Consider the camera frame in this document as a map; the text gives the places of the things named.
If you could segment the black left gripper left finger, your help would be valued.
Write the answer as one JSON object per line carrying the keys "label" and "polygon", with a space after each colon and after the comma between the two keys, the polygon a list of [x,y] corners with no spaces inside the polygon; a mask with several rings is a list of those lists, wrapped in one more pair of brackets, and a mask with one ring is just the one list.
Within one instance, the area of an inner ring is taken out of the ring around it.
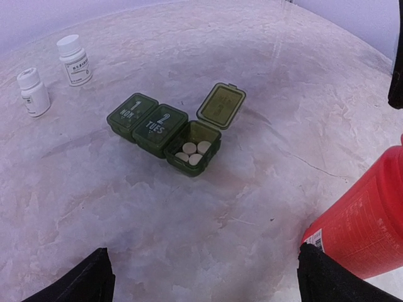
{"label": "black left gripper left finger", "polygon": [[98,248],[59,280],[26,301],[112,301],[116,276],[108,249]]}

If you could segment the small white pill bottle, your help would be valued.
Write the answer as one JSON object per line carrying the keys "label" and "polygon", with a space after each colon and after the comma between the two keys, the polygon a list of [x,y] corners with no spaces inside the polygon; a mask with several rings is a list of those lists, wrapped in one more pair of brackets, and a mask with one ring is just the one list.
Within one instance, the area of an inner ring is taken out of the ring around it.
{"label": "small white pill bottle", "polygon": [[62,70],[70,86],[77,87],[92,78],[92,70],[79,35],[73,34],[61,38],[56,43]]}

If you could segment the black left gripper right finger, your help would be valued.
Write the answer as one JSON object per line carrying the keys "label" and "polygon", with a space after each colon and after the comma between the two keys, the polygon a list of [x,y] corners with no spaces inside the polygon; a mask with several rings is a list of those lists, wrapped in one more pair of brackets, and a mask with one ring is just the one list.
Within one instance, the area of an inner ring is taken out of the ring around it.
{"label": "black left gripper right finger", "polygon": [[384,301],[385,293],[356,277],[315,245],[300,246],[297,269],[302,301]]}

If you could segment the red cylindrical can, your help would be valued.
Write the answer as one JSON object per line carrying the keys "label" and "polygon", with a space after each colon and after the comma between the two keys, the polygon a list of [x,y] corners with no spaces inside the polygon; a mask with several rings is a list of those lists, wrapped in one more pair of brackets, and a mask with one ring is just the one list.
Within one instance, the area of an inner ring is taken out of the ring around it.
{"label": "red cylindrical can", "polygon": [[302,241],[362,279],[402,267],[402,145],[388,148]]}

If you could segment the green pill organizer box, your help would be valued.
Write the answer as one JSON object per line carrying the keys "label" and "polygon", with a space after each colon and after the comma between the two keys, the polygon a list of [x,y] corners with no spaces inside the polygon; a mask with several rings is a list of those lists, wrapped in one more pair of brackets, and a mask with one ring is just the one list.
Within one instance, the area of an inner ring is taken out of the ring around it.
{"label": "green pill organizer box", "polygon": [[246,93],[217,83],[196,112],[196,119],[139,92],[106,118],[111,130],[177,170],[199,176],[221,146],[222,131],[232,124]]}

